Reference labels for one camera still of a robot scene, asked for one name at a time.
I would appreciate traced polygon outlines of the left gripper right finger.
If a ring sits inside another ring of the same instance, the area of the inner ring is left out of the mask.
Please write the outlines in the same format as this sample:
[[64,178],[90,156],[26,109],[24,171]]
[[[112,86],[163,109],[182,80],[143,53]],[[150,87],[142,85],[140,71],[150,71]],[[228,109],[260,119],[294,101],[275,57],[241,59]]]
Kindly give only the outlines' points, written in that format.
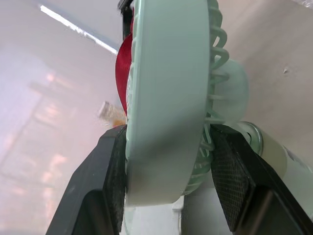
[[214,186],[235,235],[310,235],[313,232],[313,171],[255,125],[251,141],[213,125]]

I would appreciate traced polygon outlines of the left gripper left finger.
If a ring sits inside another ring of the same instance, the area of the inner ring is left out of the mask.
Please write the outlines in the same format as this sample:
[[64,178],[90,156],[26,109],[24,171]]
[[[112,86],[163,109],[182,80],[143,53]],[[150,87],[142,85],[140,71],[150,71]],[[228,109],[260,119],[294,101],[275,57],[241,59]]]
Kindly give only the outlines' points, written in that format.
[[126,125],[103,134],[73,173],[48,235],[118,235],[126,194]]

